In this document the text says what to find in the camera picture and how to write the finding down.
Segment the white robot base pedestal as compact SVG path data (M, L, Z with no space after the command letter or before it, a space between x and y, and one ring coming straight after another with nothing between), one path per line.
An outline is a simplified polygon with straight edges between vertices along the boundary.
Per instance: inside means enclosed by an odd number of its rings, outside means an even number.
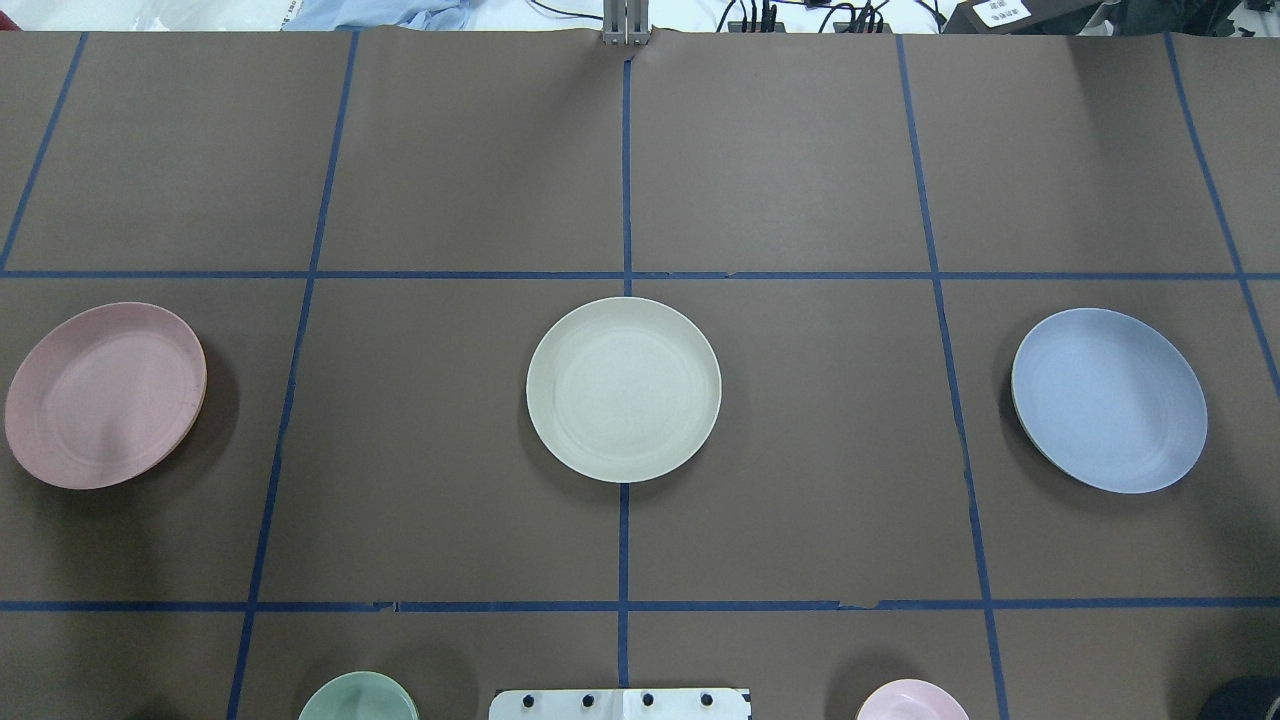
M600 688L502 691L489 719L751 719L746 689Z

